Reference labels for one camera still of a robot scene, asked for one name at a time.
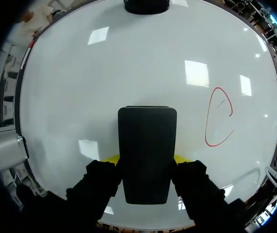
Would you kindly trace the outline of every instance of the shelf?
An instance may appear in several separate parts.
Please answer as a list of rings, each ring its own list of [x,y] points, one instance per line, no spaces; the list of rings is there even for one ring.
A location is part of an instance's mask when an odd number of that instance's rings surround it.
[[[5,43],[2,48],[2,52],[0,53],[0,127],[3,125],[2,112],[3,112],[4,85],[5,85],[5,80],[3,78],[4,68],[13,46],[14,45],[8,45],[8,43]]]
[[[5,81],[4,97],[13,97],[16,91],[16,79],[7,78]]]
[[[3,102],[3,121],[13,119],[13,102]]]

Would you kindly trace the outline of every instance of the white table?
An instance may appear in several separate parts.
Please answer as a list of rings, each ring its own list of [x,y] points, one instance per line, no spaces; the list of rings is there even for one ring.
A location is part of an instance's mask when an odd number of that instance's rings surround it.
[[[277,147],[277,74],[265,42],[202,1],[153,16],[126,12],[122,0],[99,1],[65,16],[33,46],[20,104],[33,173],[63,198],[92,160],[79,140],[98,142],[101,160],[119,154],[117,112],[127,105],[175,108],[175,154],[201,160],[228,202],[257,191]],[[179,204],[173,185],[164,205],[127,204],[121,184],[101,222],[140,230],[193,224]]]

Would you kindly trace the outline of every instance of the black object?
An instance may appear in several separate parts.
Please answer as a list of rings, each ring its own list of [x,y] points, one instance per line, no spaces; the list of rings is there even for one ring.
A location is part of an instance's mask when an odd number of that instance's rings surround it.
[[[246,232],[241,221],[245,204],[237,199],[225,202],[225,191],[219,189],[206,174],[206,166],[199,160],[172,165],[172,181],[182,197],[189,218],[198,232],[222,229],[223,232]]]
[[[137,15],[154,15],[167,11],[169,0],[123,0],[125,9]]]
[[[118,112],[119,149],[125,199],[130,204],[164,204],[174,161],[176,110],[125,107]]]

